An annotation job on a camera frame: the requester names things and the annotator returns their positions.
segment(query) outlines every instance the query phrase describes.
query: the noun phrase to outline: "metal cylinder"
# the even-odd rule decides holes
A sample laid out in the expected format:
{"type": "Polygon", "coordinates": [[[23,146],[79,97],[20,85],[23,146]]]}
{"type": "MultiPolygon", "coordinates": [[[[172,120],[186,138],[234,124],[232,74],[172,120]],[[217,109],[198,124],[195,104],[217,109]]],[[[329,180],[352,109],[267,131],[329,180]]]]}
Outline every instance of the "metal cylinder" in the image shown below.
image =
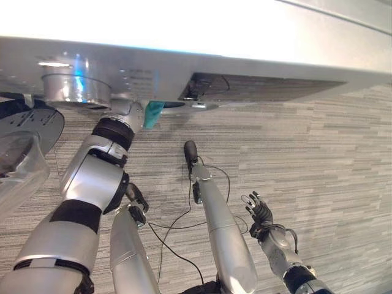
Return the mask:
{"type": "Polygon", "coordinates": [[[110,106],[109,85],[79,75],[49,73],[42,77],[44,100],[54,107],[104,110],[110,106]]]}

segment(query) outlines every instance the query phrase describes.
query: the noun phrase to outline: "black panel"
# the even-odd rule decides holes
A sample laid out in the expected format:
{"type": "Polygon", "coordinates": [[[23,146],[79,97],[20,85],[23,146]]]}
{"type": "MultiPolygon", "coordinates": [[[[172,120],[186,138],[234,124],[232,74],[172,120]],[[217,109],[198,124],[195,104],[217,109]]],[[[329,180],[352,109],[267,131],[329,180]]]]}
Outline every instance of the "black panel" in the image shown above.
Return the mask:
{"type": "Polygon", "coordinates": [[[80,200],[66,200],[54,211],[50,222],[74,222],[98,232],[101,210],[98,206],[80,200]]]}
{"type": "Polygon", "coordinates": [[[28,268],[30,266],[31,262],[32,262],[32,259],[23,260],[22,262],[16,264],[13,267],[13,270],[16,271],[20,268],[28,268]]]}
{"type": "Polygon", "coordinates": [[[345,84],[343,81],[194,73],[179,100],[203,102],[288,101],[345,84]]]}
{"type": "Polygon", "coordinates": [[[128,157],[125,155],[123,155],[121,159],[118,159],[110,155],[109,153],[103,152],[99,149],[90,149],[88,151],[88,154],[97,156],[99,159],[102,159],[110,164],[117,165],[119,167],[124,167],[128,159],[128,157]]]}

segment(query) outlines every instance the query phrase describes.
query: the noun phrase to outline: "circular mount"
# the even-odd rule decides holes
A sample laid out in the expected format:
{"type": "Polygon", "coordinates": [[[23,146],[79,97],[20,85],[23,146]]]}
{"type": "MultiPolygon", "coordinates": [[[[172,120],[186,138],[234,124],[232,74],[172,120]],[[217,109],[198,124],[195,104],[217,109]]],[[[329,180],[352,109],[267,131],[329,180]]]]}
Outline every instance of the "circular mount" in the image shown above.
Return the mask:
{"type": "Polygon", "coordinates": [[[45,101],[54,107],[84,107],[105,110],[110,106],[109,85],[93,78],[65,73],[42,77],[45,101]]]}
{"type": "Polygon", "coordinates": [[[63,115],[42,101],[36,100],[34,108],[23,100],[0,103],[0,137],[19,131],[38,133],[43,155],[57,142],[63,128],[63,115]]]}

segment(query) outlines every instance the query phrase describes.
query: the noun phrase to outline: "robotic hand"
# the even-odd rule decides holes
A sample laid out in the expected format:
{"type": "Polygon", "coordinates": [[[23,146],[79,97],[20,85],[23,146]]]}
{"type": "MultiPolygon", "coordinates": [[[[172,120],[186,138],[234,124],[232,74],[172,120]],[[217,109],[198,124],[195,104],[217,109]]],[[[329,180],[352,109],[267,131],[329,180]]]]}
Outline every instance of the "robotic hand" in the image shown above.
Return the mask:
{"type": "Polygon", "coordinates": [[[246,210],[251,214],[254,223],[249,233],[258,240],[266,254],[272,272],[277,275],[291,294],[333,294],[320,280],[316,279],[315,271],[305,266],[298,256],[296,234],[283,225],[274,224],[271,210],[263,202],[257,192],[243,195],[242,201],[246,210]],[[295,240],[295,251],[286,240],[285,233],[289,231],[295,240]]]}
{"type": "MultiPolygon", "coordinates": [[[[122,257],[128,254],[127,260],[144,266],[139,268],[148,273],[145,280],[153,280],[149,265],[140,262],[146,258],[137,234],[148,206],[123,170],[132,139],[143,126],[144,111],[139,103],[131,101],[116,108],[105,113],[85,138],[61,180],[62,202],[31,233],[13,271],[0,282],[0,293],[93,293],[89,275],[98,250],[100,218],[116,209],[124,194],[135,205],[120,209],[113,226],[113,275],[122,280],[122,257]],[[118,238],[130,230],[133,235],[127,235],[128,239],[118,238]]],[[[148,292],[136,293],[158,293],[155,285],[145,289],[148,292]]]]}

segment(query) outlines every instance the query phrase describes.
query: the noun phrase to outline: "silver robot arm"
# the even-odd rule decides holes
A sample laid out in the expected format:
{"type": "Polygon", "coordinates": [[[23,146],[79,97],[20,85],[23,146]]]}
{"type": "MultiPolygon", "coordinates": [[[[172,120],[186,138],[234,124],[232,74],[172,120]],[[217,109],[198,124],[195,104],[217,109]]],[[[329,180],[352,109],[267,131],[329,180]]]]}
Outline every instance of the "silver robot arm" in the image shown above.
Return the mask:
{"type": "Polygon", "coordinates": [[[107,113],[71,161],[62,181],[62,203],[32,232],[2,294],[93,293],[89,275],[98,249],[100,217],[117,208],[129,183],[123,166],[143,125],[140,104],[107,113]]]}
{"type": "Polygon", "coordinates": [[[259,194],[253,191],[249,196],[243,195],[242,199],[255,221],[249,230],[251,236],[258,239],[272,272],[284,282],[290,293],[333,294],[316,279],[315,271],[304,265],[297,251],[292,250],[285,236],[286,228],[274,224],[272,212],[259,194]]]}
{"type": "Polygon", "coordinates": [[[254,293],[257,273],[238,225],[211,174],[198,161],[195,143],[186,142],[184,151],[189,173],[195,180],[195,201],[203,203],[209,242],[222,292],[226,294],[254,293]]]}

